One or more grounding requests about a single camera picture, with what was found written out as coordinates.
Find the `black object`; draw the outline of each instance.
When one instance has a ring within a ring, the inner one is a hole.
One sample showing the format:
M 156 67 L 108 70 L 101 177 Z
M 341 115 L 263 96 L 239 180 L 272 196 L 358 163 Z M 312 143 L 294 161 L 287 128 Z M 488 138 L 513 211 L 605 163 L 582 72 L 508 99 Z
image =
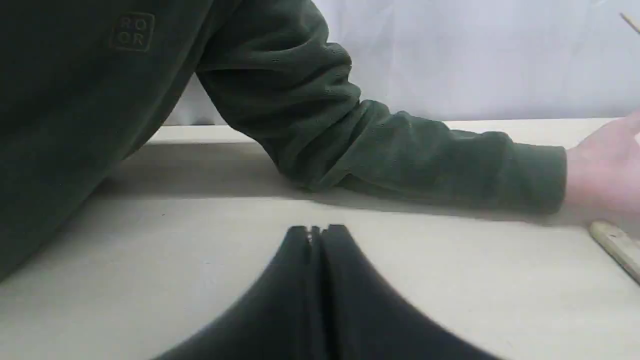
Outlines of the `black object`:
M 426 318 L 341 225 L 292 227 L 225 314 L 158 360 L 497 360 Z

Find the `hand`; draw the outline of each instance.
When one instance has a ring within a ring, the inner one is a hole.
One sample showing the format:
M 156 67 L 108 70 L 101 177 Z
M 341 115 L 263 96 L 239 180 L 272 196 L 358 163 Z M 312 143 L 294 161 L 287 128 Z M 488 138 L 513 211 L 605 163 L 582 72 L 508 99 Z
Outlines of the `hand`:
M 640 111 L 567 150 L 565 202 L 640 215 Z

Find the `person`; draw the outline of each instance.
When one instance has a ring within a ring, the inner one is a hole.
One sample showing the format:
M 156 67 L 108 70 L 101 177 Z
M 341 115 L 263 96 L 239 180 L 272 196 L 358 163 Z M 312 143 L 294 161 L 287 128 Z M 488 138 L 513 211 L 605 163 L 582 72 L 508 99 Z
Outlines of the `person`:
M 0 13 L 0 279 L 158 130 L 194 72 L 300 187 L 640 213 L 638 113 L 569 150 L 391 113 L 360 99 L 311 0 L 4 1 Z

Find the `embroidered logo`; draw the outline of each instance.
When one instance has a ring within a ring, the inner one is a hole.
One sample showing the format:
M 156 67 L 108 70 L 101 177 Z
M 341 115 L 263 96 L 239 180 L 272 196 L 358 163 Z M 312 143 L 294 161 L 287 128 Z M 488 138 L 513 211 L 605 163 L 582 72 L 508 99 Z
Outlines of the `embroidered logo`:
M 152 13 L 126 13 L 118 18 L 109 43 L 112 49 L 126 51 L 149 50 L 156 17 Z

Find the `sweatshirt sleeve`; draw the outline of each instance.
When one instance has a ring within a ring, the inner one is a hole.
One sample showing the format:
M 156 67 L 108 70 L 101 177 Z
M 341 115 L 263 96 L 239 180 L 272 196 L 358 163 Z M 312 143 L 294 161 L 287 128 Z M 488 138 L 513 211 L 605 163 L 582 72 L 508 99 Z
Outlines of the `sweatshirt sleeve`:
M 311 0 L 243 0 L 198 67 L 229 126 L 260 143 L 284 176 L 313 191 L 344 186 L 439 206 L 559 209 L 562 147 L 453 131 L 361 101 L 349 54 L 327 38 Z

